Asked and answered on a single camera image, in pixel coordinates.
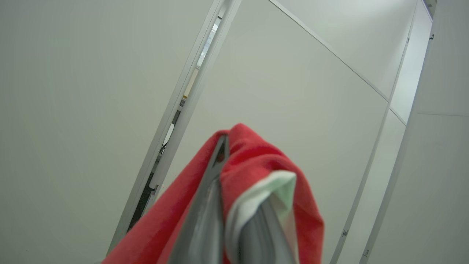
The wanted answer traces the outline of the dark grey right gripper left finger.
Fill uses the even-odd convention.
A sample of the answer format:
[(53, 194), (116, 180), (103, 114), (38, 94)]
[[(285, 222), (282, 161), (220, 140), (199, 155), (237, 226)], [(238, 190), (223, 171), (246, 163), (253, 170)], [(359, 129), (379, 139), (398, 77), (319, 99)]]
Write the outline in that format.
[(224, 220), (219, 178), (228, 158), (228, 136), (223, 134), (217, 141), (174, 243), (170, 264), (223, 263)]

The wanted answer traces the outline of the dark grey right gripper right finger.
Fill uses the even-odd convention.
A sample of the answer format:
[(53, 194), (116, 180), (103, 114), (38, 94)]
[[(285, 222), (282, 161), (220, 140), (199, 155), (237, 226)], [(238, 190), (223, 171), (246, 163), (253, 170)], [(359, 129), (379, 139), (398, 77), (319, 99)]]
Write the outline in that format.
[(241, 264), (295, 264), (295, 258), (269, 199), (242, 228), (239, 238)]

